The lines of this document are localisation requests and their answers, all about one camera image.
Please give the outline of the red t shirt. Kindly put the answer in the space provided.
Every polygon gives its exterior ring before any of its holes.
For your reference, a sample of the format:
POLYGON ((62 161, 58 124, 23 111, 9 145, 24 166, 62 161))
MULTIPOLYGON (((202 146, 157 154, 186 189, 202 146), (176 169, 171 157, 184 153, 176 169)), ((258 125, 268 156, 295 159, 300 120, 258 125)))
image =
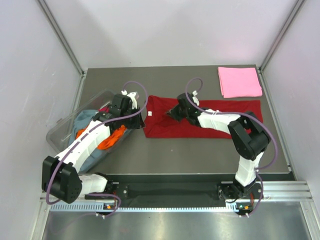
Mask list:
MULTIPOLYGON (((227 124, 222 119, 231 119, 230 114, 214 115, 219 119, 217 123, 211 120, 211 115, 200 113, 198 126, 190 124, 186 119, 178 122, 166 115, 166 112, 178 104, 175 98, 166 98, 150 95, 147 101, 147 116, 144 120, 144 134, 147 138, 207 138, 230 139, 231 135, 227 124)), ((253 112, 262 122, 260 100, 201 100, 201 107, 209 108, 210 112, 253 112)))

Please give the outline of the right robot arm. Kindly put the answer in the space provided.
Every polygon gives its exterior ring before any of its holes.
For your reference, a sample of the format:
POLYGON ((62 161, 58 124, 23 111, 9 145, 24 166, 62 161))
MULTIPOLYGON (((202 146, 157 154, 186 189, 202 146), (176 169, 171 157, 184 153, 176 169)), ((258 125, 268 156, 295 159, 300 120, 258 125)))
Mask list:
POLYGON ((194 93, 182 93, 177 97, 177 101, 178 104, 166 112, 172 119, 178 122, 186 119, 193 126, 230 135, 239 154, 238 169, 231 184, 233 197, 245 198, 252 191, 260 160, 273 140, 269 130, 251 111, 221 112, 200 107, 194 93))

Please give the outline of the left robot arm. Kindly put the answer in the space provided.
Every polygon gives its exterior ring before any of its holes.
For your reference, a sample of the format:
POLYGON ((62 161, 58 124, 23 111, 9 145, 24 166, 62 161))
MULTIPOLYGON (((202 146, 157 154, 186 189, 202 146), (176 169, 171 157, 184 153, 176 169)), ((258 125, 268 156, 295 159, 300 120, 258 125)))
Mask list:
POLYGON ((81 175, 81 167, 97 147, 120 127, 128 130, 145 126, 137 100, 137 92, 116 94, 107 111, 98 111, 87 127, 65 150, 55 157, 47 156, 42 163, 42 190, 46 201, 50 196, 67 204, 81 195, 98 194, 109 198, 114 187, 101 173, 81 175))

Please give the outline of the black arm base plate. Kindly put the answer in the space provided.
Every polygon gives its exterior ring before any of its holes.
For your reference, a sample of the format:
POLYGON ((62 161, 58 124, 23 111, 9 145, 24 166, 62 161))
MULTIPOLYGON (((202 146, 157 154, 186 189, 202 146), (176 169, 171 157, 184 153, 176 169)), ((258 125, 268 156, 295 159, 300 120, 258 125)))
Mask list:
POLYGON ((122 200, 137 197, 208 197, 211 200, 257 200, 262 191, 254 180, 241 186, 232 174, 112 174, 102 193, 89 193, 86 199, 103 199, 114 194, 122 200))

